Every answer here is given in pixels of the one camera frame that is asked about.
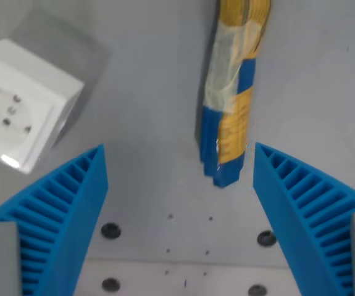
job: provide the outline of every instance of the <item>screw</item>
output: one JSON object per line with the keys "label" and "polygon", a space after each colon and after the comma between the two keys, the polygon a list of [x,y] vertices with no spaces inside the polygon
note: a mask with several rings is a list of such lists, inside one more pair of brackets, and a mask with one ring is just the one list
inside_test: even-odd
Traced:
{"label": "screw", "polygon": [[267,289],[263,285],[253,285],[251,288],[248,290],[248,295],[249,296],[265,296],[268,294]]}
{"label": "screw", "polygon": [[116,293],[121,289],[121,283],[118,279],[110,277],[102,282],[102,288],[106,292]]}
{"label": "screw", "polygon": [[277,239],[272,231],[266,230],[258,235],[257,242],[262,247],[271,247],[276,244]]}
{"label": "screw", "polygon": [[121,229],[115,223],[107,223],[102,226],[101,233],[106,239],[117,239],[121,236]]}
{"label": "screw", "polygon": [[10,115],[14,115],[14,114],[17,113],[17,109],[15,109],[14,107],[9,107],[9,108],[7,109],[7,112],[8,112],[8,114],[10,114]]}

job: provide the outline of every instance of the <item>white power socket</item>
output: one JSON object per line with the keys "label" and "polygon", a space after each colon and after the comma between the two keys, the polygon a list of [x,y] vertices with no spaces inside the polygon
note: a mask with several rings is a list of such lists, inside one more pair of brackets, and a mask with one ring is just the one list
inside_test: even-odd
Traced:
{"label": "white power socket", "polygon": [[30,173],[55,143],[83,83],[0,41],[0,161]]}

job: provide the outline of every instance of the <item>pasta package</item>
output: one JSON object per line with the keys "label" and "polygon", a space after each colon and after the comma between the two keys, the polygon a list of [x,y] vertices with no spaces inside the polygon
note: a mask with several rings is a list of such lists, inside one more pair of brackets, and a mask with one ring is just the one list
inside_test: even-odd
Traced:
{"label": "pasta package", "polygon": [[256,58],[270,0],[220,0],[220,15],[205,84],[201,161],[206,176],[226,187],[239,180]]}

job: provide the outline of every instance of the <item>ribbed blue plastic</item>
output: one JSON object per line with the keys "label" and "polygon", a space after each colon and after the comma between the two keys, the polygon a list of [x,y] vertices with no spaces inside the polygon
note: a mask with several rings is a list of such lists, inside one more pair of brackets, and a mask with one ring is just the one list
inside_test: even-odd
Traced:
{"label": "ribbed blue plastic", "polygon": [[99,146],[0,206],[19,227],[24,296],[73,295],[107,189]]}
{"label": "ribbed blue plastic", "polygon": [[260,143],[254,188],[302,296],[353,296],[355,190]]}

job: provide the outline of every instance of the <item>socket hole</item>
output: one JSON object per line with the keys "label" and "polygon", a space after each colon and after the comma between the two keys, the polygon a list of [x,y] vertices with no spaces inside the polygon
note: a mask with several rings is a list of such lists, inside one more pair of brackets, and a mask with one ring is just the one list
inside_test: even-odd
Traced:
{"label": "socket hole", "polygon": [[262,247],[271,247],[276,244],[277,239],[272,231],[266,230],[258,235],[257,242]]}
{"label": "socket hole", "polygon": [[110,277],[102,282],[102,288],[108,293],[116,293],[121,289],[121,283],[118,279]]}
{"label": "socket hole", "polygon": [[121,229],[115,223],[107,223],[102,226],[101,233],[106,239],[118,239],[121,236]]}
{"label": "socket hole", "polygon": [[9,120],[8,118],[3,119],[3,124],[6,126],[9,126],[11,124],[11,120]]}
{"label": "socket hole", "polygon": [[253,285],[248,291],[249,296],[265,296],[268,294],[267,289],[263,285]]}
{"label": "socket hole", "polygon": [[21,101],[22,101],[19,96],[14,96],[12,99],[13,99],[14,102],[16,102],[16,103],[21,103]]}

